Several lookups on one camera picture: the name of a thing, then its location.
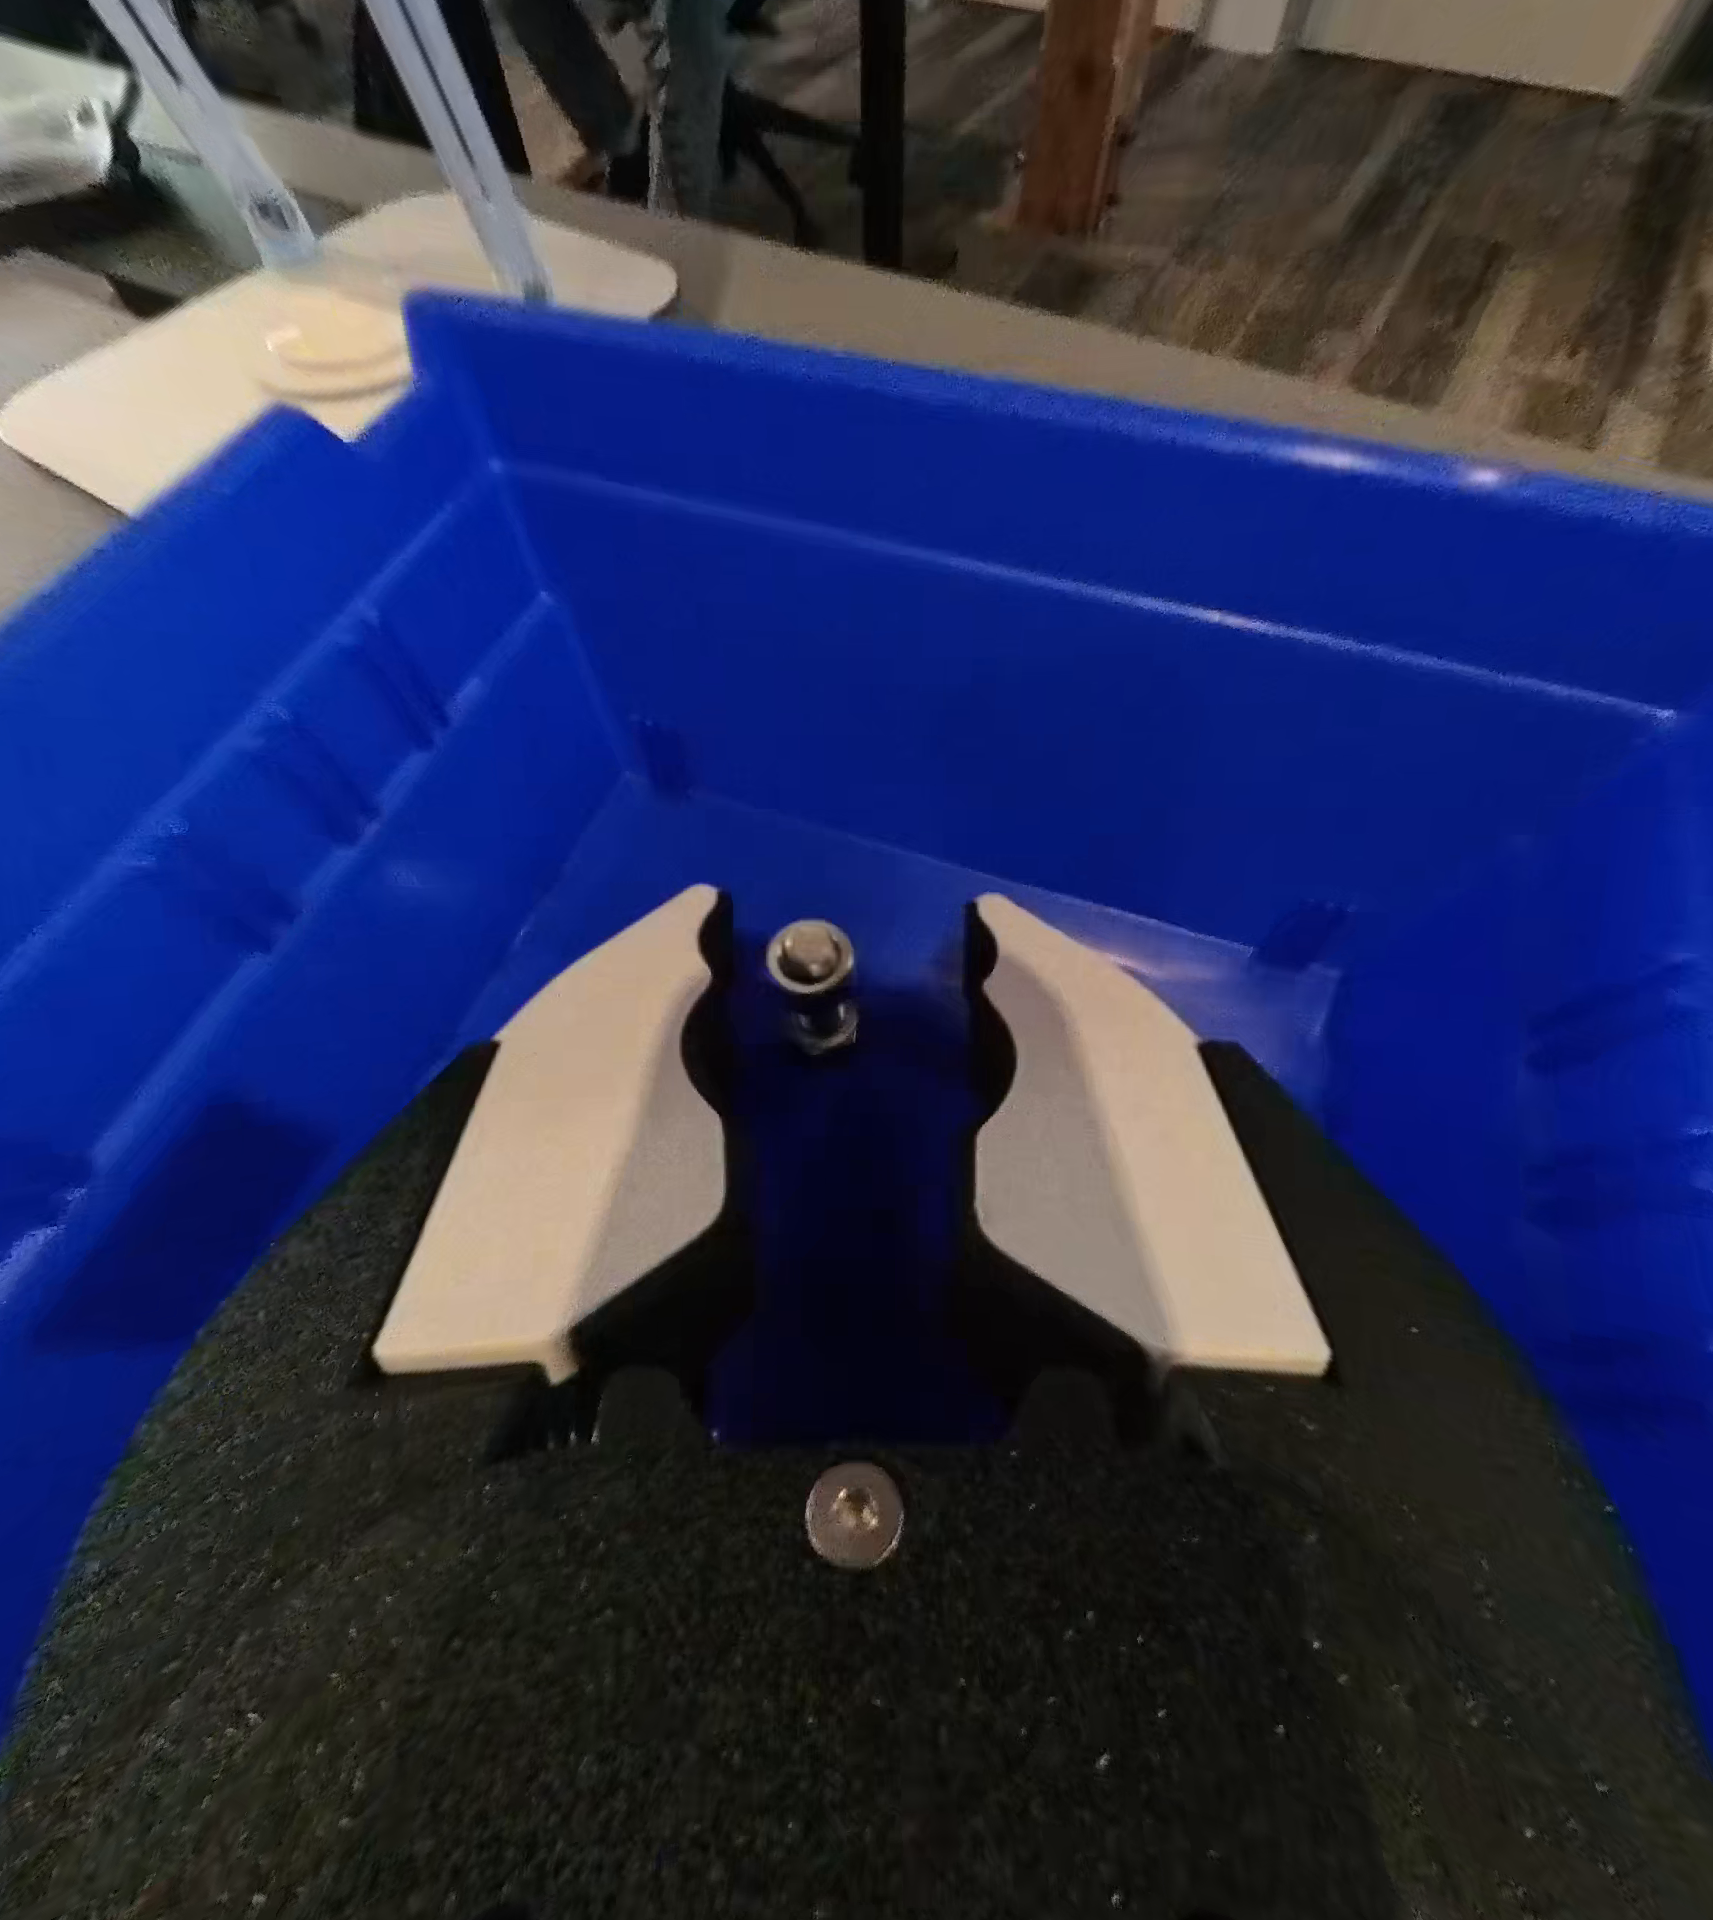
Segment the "wooden support post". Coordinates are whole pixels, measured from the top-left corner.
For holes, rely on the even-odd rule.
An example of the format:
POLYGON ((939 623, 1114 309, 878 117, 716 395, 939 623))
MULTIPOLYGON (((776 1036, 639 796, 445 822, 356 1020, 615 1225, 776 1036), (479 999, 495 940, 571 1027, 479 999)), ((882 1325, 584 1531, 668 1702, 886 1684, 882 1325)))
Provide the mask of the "wooden support post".
POLYGON ((1090 237, 1104 220, 1148 52, 1156 2, 1048 2, 1021 148, 1014 228, 1090 237))

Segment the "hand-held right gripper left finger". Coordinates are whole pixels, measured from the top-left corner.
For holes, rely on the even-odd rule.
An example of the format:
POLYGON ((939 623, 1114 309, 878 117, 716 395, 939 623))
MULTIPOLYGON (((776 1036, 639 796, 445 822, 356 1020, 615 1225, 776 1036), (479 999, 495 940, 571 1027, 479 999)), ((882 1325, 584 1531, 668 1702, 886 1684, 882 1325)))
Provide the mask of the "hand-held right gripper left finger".
POLYGON ((580 1374, 588 1321, 723 1214, 725 1127, 684 1059, 723 909, 688 885, 499 1027, 371 1339, 387 1379, 580 1374))

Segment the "steel hex bolt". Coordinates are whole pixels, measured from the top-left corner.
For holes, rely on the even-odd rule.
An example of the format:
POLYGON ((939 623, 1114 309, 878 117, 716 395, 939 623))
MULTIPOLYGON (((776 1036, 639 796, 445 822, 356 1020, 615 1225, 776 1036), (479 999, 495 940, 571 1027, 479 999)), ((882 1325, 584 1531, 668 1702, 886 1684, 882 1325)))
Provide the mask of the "steel hex bolt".
POLYGON ((805 999, 854 999, 856 960, 854 940, 829 919, 788 922, 765 946, 765 974, 788 1012, 805 999))

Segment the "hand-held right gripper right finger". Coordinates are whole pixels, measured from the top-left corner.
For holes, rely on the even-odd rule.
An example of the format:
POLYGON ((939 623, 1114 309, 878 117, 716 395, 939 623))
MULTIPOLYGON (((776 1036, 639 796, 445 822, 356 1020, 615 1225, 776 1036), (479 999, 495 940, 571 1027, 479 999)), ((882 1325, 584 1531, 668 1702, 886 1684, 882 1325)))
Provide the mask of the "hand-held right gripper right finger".
POLYGON ((986 1249, 1160 1365, 1321 1379, 1332 1345, 1196 1032, 1002 894, 969 901, 966 934, 986 1249))

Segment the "instruction sheet on wooden stand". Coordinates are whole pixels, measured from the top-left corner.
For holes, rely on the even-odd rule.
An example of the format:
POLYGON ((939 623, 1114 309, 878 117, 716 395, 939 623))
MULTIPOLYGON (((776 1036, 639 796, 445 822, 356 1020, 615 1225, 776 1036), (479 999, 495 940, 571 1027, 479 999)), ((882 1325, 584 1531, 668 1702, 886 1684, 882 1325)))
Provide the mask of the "instruction sheet on wooden stand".
POLYGON ((199 70, 168 6, 94 6, 133 76, 217 181, 258 249, 253 273, 22 389, 0 442, 124 515, 163 496, 274 403, 354 438, 413 382, 405 297, 499 293, 615 320, 663 317, 671 262, 535 217, 435 6, 370 16, 445 192, 405 196, 318 237, 245 123, 199 70))

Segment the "blue plastic bin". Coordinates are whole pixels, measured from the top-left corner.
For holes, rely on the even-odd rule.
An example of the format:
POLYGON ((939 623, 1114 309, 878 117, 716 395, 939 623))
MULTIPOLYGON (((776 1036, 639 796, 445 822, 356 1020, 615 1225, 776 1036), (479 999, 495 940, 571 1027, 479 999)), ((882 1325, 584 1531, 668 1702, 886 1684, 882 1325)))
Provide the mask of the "blue plastic bin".
POLYGON ((0 625, 0 1915, 1713 1915, 1713 504, 407 324, 0 625), (720 1220, 382 1378, 688 885, 720 1220), (1321 1379, 986 1249, 985 894, 1205 1043, 1321 1379))

